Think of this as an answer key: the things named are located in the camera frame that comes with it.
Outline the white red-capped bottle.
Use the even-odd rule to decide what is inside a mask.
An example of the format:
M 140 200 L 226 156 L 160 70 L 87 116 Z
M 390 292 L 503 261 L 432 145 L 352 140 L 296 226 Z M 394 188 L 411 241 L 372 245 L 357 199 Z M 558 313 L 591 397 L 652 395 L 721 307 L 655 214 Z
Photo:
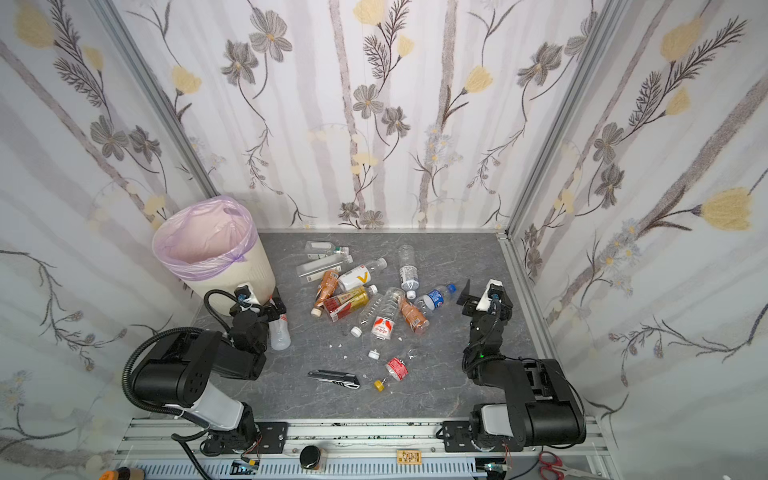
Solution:
M 271 348 L 275 351 L 286 350 L 291 345 L 288 319 L 285 314 L 269 322 L 269 335 Z

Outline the clear white-label water bottle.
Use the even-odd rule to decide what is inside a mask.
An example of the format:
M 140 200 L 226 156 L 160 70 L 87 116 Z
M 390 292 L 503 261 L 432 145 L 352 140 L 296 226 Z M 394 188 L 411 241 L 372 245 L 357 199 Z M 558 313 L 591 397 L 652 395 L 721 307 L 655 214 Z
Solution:
M 414 300 L 420 285 L 415 249 L 409 244 L 401 245 L 398 249 L 398 258 L 401 288 L 405 291 L 408 300 Z

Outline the clear green-band square bottle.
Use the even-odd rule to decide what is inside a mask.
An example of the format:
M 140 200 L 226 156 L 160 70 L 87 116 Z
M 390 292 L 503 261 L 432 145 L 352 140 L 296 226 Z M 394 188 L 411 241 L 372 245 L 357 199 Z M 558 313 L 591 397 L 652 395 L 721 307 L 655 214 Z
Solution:
M 347 246 L 337 246 L 327 241 L 307 241 L 305 243 L 304 253 L 309 259 L 320 259 L 335 254 L 349 254 Z

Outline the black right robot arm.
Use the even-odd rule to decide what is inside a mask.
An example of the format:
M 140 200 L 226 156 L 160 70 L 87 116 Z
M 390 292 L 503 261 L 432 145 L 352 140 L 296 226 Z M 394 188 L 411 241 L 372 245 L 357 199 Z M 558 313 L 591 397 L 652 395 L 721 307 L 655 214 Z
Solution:
M 499 389 L 502 403 L 477 404 L 467 420 L 446 420 L 436 437 L 448 453 L 520 452 L 527 447 L 571 448 L 586 440 L 582 400 L 554 359 L 513 358 L 501 352 L 513 304 L 490 280 L 480 295 L 466 284 L 458 295 L 470 318 L 462 371 L 474 384 Z

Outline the frosted square bottle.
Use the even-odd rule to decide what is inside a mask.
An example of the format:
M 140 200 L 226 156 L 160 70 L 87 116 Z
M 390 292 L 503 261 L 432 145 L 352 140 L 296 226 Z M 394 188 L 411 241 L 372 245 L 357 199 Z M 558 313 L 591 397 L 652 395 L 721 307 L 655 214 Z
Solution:
M 311 283 L 321 280 L 326 271 L 339 273 L 347 264 L 352 262 L 351 255 L 337 253 L 299 265 L 296 268 L 296 273 L 300 279 Z

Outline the clear red-label bottle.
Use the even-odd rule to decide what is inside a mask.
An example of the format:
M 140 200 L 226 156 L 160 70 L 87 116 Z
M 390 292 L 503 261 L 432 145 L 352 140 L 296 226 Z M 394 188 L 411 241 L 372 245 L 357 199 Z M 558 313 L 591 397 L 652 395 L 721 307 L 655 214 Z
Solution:
M 405 292 L 398 287 L 388 288 L 378 306 L 371 333 L 374 338 L 389 340 L 392 337 L 395 320 L 400 313 L 400 305 Z

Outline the blue-label water bottle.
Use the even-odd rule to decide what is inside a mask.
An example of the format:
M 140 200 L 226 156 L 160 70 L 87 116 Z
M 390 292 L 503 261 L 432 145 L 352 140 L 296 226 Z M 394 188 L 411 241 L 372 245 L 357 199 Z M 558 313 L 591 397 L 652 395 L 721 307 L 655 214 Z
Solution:
M 433 312 L 450 301 L 456 293 L 454 284 L 438 285 L 418 298 L 418 305 L 428 312 Z

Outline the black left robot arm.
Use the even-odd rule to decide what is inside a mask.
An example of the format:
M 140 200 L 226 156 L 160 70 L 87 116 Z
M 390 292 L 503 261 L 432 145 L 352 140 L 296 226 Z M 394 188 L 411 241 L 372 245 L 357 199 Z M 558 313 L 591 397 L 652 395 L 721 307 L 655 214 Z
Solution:
M 287 423 L 256 421 L 251 406 L 230 398 L 210 377 L 257 380 L 266 363 L 269 326 L 285 314 L 285 304 L 278 292 L 259 301 L 243 286 L 225 296 L 233 302 L 232 320 L 221 329 L 177 327 L 143 342 L 123 369 L 123 393 L 141 410 L 200 427 L 196 434 L 173 435 L 185 451 L 198 441 L 208 457 L 280 454 Z

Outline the white yellow-label bottle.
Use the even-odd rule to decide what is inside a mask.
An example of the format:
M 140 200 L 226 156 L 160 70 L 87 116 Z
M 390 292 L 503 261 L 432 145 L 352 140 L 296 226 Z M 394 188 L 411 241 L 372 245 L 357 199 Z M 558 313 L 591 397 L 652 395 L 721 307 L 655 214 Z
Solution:
M 342 274 L 338 279 L 338 286 L 342 292 L 364 286 L 371 282 L 374 273 L 380 272 L 386 267 L 385 258 L 367 261 Z

